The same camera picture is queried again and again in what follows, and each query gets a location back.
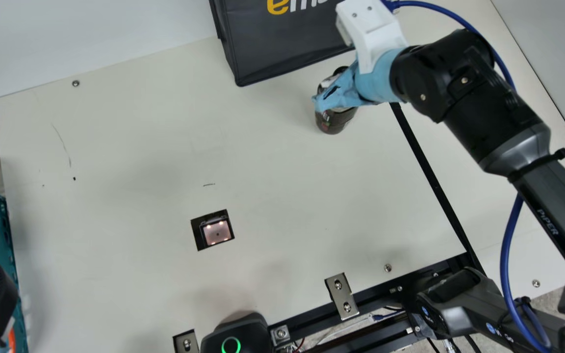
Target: dark cylindrical object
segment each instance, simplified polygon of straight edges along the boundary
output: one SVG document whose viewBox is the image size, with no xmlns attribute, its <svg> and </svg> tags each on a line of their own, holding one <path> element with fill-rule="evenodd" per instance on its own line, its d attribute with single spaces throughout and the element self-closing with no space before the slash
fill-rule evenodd
<svg viewBox="0 0 565 353">
<path fill-rule="evenodd" d="M 342 66 L 334 71 L 333 75 L 323 80 L 318 86 L 318 94 L 326 90 L 348 67 Z M 315 123 L 326 134 L 339 134 L 344 127 L 354 118 L 358 107 L 333 108 L 325 112 L 315 112 Z"/>
</svg>

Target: black strip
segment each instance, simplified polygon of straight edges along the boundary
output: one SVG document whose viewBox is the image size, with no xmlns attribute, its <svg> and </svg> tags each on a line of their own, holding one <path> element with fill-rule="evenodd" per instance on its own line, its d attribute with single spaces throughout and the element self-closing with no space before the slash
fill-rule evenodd
<svg viewBox="0 0 565 353">
<path fill-rule="evenodd" d="M 485 274 L 485 271 L 481 266 L 481 263 L 478 261 L 477 254 L 475 254 L 475 250 L 472 248 L 472 245 L 470 245 L 468 236 L 466 235 L 466 232 L 463 230 L 462 224 L 459 222 L 459 219 L 457 218 L 457 214 L 455 214 L 455 210 L 453 210 L 453 207 L 450 205 L 450 202 L 448 201 L 448 197 L 446 197 L 444 190 L 442 190 L 441 185 L 439 184 L 439 180 L 437 180 L 437 177 L 435 176 L 435 172 L 433 172 L 433 169 L 431 168 L 428 159 L 426 159 L 426 156 L 424 156 L 424 152 L 422 151 L 420 144 L 417 142 L 417 139 L 415 138 L 415 134 L 413 133 L 413 130 L 411 129 L 409 123 L 407 122 L 407 118 L 405 118 L 400 104 L 390 103 L 389 105 L 390 107 L 392 107 L 392 111 L 396 116 L 396 120 L 398 120 L 398 124 L 400 125 L 402 132 L 404 133 L 404 137 L 407 139 L 407 142 L 411 147 L 411 151 L 413 151 L 413 154 L 415 154 L 417 163 L 420 165 L 420 168 L 422 168 L 422 172 L 424 172 L 424 176 L 426 176 L 426 180 L 428 180 L 431 189 L 435 193 L 435 197 L 437 198 L 439 205 L 441 206 L 442 210 L 444 210 L 444 214 L 446 214 L 446 218 L 450 222 L 451 226 L 453 226 L 453 230 L 455 231 L 455 234 L 457 234 L 459 241 L 462 242 L 463 247 L 468 253 L 468 257 L 470 258 L 470 261 L 473 263 L 473 266 L 477 270 Z"/>
</svg>

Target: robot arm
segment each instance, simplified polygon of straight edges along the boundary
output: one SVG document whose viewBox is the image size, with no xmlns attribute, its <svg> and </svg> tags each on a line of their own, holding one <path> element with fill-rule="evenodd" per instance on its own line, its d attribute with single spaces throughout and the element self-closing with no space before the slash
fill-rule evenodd
<svg viewBox="0 0 565 353">
<path fill-rule="evenodd" d="M 373 0 L 338 4 L 338 26 L 343 37 L 351 38 L 357 47 L 358 62 L 328 90 L 312 98 L 316 111 L 408 102 L 434 122 L 446 123 L 485 172 L 509 179 L 565 258 L 565 168 L 558 162 L 565 157 L 565 150 L 550 154 L 549 128 L 494 71 L 489 44 L 464 29 L 428 45 L 399 46 L 406 41 L 397 40 L 402 33 L 395 19 L 384 13 L 388 12 L 384 7 L 380 16 L 372 17 L 371 25 L 359 24 L 375 6 Z M 378 39 L 372 36 L 373 30 L 383 31 L 384 45 L 375 43 Z M 490 286 L 489 279 L 480 274 L 455 276 L 466 279 L 469 285 L 437 284 L 418 295 L 419 303 L 424 304 L 417 310 L 444 337 L 463 335 L 464 331 L 450 328 L 459 327 L 459 320 L 467 319 L 479 324 L 480 333 L 498 341 L 497 332 L 480 324 L 496 323 L 504 311 L 502 295 L 497 289 L 482 290 L 493 284 Z M 436 295 L 447 292 L 451 293 L 449 298 Z M 565 291 L 559 310 L 565 313 Z M 445 322 L 447 329 L 437 326 L 438 320 Z M 554 347 L 565 351 L 565 326 L 562 328 L 556 319 L 544 321 L 549 335 L 559 333 Z M 532 351 L 529 344 L 523 347 Z"/>
</svg>

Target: floor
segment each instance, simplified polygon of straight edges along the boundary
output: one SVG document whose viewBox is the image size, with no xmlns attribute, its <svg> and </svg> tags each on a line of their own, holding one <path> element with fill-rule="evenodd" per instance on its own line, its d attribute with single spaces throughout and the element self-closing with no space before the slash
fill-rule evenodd
<svg viewBox="0 0 565 353">
<path fill-rule="evenodd" d="M 557 315 L 559 317 L 565 318 L 565 315 L 560 314 L 557 311 L 557 306 L 559 303 L 559 299 L 561 297 L 562 290 L 563 288 L 559 288 L 557 290 L 551 291 L 550 293 L 537 297 L 536 299 L 533 299 L 532 306 L 538 310 L 542 310 L 547 313 L 551 313 L 552 315 Z M 384 311 L 385 312 L 381 311 L 379 314 L 384 315 L 389 313 L 389 311 L 386 310 Z M 368 319 L 367 315 L 364 317 L 359 317 L 357 319 L 347 321 L 344 324 L 341 324 L 339 326 L 330 328 L 328 330 L 307 337 L 305 343 L 303 344 L 303 348 L 310 349 L 316 346 L 317 344 L 328 342 L 328 340 L 341 337 L 352 331 L 358 330 L 361 327 L 369 326 L 370 324 L 372 324 L 372 321 Z M 477 342 L 477 345 L 480 347 L 483 353 L 511 353 L 509 349 L 506 349 L 505 347 L 496 344 L 492 340 L 489 340 L 480 334 L 472 335 L 472 338 L 475 340 L 475 342 Z M 444 346 L 441 341 L 435 341 L 435 344 L 440 352 L 442 353 L 445 352 Z M 457 344 L 457 346 L 461 349 L 462 353 L 474 353 L 471 346 L 462 337 L 455 339 L 455 344 Z M 429 343 L 426 340 L 422 340 L 416 344 L 413 344 L 412 346 L 403 348 L 399 352 L 400 353 L 435 353 L 435 351 L 433 351 L 433 348 L 429 346 Z"/>
</svg>

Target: metal bracket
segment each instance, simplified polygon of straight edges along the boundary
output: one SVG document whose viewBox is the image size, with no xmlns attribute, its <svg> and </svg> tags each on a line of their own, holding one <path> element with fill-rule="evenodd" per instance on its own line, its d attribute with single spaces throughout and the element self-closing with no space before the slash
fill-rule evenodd
<svg viewBox="0 0 565 353">
<path fill-rule="evenodd" d="M 291 340 L 287 325 L 278 326 L 269 331 L 269 334 L 272 336 L 272 343 L 274 344 L 274 347 L 278 347 L 280 344 Z"/>
<path fill-rule="evenodd" d="M 341 321 L 359 315 L 359 308 L 352 297 L 352 290 L 344 273 L 329 277 L 324 282 L 330 292 L 330 298 L 337 307 Z"/>
<path fill-rule="evenodd" d="M 176 353 L 200 353 L 195 331 L 191 330 L 175 335 L 173 337 L 173 349 L 175 349 Z"/>
</svg>

